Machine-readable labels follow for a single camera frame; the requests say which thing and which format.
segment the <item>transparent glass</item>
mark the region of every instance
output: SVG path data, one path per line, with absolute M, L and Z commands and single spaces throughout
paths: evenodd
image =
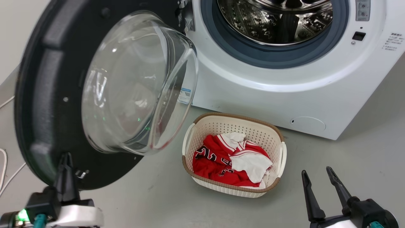
M 82 122 L 104 153 L 150 154 L 179 131 L 190 108 L 198 61 L 192 42 L 149 12 L 118 22 L 86 75 Z

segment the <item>brown basket rim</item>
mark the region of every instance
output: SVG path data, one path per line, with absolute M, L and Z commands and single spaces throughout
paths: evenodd
M 283 135 L 281 134 L 280 130 L 279 130 L 276 126 L 274 126 L 274 125 L 272 125 L 272 124 L 269 124 L 269 123 L 267 123 L 267 122 L 258 120 L 258 119 L 250 118 L 250 117 L 239 116 L 239 115 L 233 115 L 233 114 L 226 114 L 226 113 L 220 113 L 220 112 L 208 112 L 208 113 L 205 113 L 205 114 L 199 116 L 199 117 L 194 121 L 194 124 L 197 124 L 200 120 L 202 120 L 203 118 L 205 118 L 205 117 L 207 117 L 207 116 L 224 116 L 224 117 L 230 117 L 230 118 L 237 118 L 237 119 L 247 120 L 247 121 L 251 121 L 251 122 L 254 122 L 254 123 L 258 123 L 258 124 L 262 124 L 262 125 L 268 126 L 268 127 L 272 128 L 275 132 L 277 132 L 278 136 L 280 137 L 281 142 L 284 142 L 284 137 L 283 137 Z M 183 162 L 183 167 L 184 167 L 184 169 L 186 170 L 186 172 L 187 172 L 190 176 L 192 176 L 192 177 L 194 177 L 194 178 L 196 178 L 196 179 L 198 179 L 198 180 L 201 180 L 201 181 L 204 181 L 204 182 L 213 184 L 213 185 L 217 185 L 217 186 L 220 186 L 220 187 L 225 187 L 225 188 L 229 188 L 229 189 L 233 189 L 233 190 L 237 190 L 237 191 L 244 191 L 244 192 L 251 192 L 251 193 L 265 193 L 265 192 L 268 192 L 268 191 L 272 190 L 272 189 L 279 183 L 279 181 L 280 181 L 280 178 L 277 177 L 277 178 L 274 180 L 273 184 L 271 184 L 270 186 L 268 186 L 268 187 L 265 188 L 265 189 L 248 189 L 248 188 L 243 188 L 243 187 L 237 187 L 237 186 L 228 185 L 228 184 L 224 184 L 224 183 L 221 183 L 221 182 L 213 181 L 213 180 L 210 180 L 210 179 L 208 179 L 208 178 L 204 178 L 204 177 L 202 177 L 202 176 L 196 175 L 195 173 L 193 173 L 193 172 L 187 167 L 187 163 L 186 163 L 186 161 L 185 161 L 185 156 L 184 156 L 184 155 L 182 155 L 181 159 L 182 159 L 182 162 Z

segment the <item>gray rubber seal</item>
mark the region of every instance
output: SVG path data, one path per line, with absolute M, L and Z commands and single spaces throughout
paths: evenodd
M 341 39 L 349 20 L 349 1 L 331 0 L 333 21 L 317 37 L 287 47 L 257 44 L 234 31 L 222 17 L 216 0 L 201 1 L 201 14 L 213 40 L 229 55 L 247 64 L 270 69 L 298 67 L 328 53 Z

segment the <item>washing machine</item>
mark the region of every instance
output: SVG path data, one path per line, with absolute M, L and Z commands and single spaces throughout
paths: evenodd
M 337 139 L 404 52 L 405 1 L 52 0 L 15 89 L 21 153 L 81 190 L 165 148 L 191 105 Z

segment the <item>green light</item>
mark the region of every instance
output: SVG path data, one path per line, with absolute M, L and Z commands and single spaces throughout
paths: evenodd
M 28 215 L 27 215 L 27 211 L 25 209 L 20 211 L 18 213 L 17 217 L 18 217 L 18 220 L 20 220 L 20 221 L 24 221 L 24 222 L 29 222 L 30 221 L 30 219 L 28 218 Z

